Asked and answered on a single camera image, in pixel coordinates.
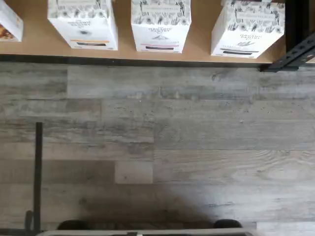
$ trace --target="gray wood-look floor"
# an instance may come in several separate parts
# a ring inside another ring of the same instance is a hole
[[[315,69],[0,63],[0,227],[233,218],[315,233]]]

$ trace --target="metal shelf frame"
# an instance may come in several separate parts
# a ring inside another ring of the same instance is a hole
[[[297,71],[315,58],[315,32],[310,32],[311,1],[285,1],[286,54],[274,63],[262,66],[261,72]]]

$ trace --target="caster wheel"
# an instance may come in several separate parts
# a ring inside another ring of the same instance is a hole
[[[214,223],[215,229],[242,228],[242,224],[237,220],[218,220]]]
[[[60,223],[57,230],[91,230],[91,228],[86,221],[67,220]]]

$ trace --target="wooden shelf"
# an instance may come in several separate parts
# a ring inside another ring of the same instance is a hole
[[[0,54],[228,63],[271,63],[285,54],[282,37],[258,59],[211,56],[211,31],[221,11],[220,0],[191,1],[192,25],[182,54],[137,52],[130,25],[130,1],[114,3],[119,50],[101,51],[71,49],[47,20],[47,0],[6,0],[24,20],[24,37],[22,43],[2,42]]]

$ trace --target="white box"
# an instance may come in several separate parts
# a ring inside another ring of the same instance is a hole
[[[182,53],[190,24],[190,0],[131,1],[137,51]]]
[[[48,19],[71,48],[118,50],[111,0],[48,0]]]
[[[21,42],[23,26],[22,19],[0,0],[0,41]]]
[[[257,58],[283,34],[285,4],[227,2],[212,30],[211,55]]]

